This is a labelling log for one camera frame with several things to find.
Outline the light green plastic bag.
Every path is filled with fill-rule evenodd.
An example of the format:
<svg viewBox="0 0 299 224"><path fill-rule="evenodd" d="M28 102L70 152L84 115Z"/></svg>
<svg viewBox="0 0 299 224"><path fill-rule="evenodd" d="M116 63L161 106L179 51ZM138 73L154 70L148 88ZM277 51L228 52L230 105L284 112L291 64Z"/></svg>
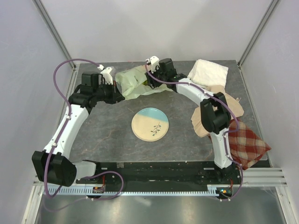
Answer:
<svg viewBox="0 0 299 224"><path fill-rule="evenodd" d="M116 74L115 80L117 84L120 85L121 93L126 100L163 91L172 91L167 88L166 84L162 84L160 87L154 89L150 86L143 85L142 83L147 80L145 72L146 70L144 65L140 65Z"/></svg>

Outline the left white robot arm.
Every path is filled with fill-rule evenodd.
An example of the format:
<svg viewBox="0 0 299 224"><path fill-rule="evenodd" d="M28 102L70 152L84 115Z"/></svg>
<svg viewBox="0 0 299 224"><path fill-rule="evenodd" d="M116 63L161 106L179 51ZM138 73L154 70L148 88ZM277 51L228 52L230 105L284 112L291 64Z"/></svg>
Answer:
<svg viewBox="0 0 299 224"><path fill-rule="evenodd" d="M69 187L76 180L87 178L99 183L103 173L94 161L73 163L69 160L74 140L98 102L116 104L124 100L115 82L112 67L100 73L83 73L79 84L68 99L65 115L54 136L42 151L35 151L32 162L42 182Z"/></svg>

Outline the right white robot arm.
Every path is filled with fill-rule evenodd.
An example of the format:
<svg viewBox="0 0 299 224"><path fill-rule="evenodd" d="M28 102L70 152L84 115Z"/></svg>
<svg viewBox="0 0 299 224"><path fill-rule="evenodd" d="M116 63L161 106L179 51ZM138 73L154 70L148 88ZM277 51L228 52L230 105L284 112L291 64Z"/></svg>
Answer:
<svg viewBox="0 0 299 224"><path fill-rule="evenodd" d="M182 73L177 73L170 58L159 60L153 56L145 62L146 77L151 88L165 84L167 88L186 96L200 108L200 120L211 136L214 149L214 163L219 168L214 171L218 183L226 183L231 178L227 169L232 165L228 144L231 113L224 94L212 93L195 84Z"/></svg>

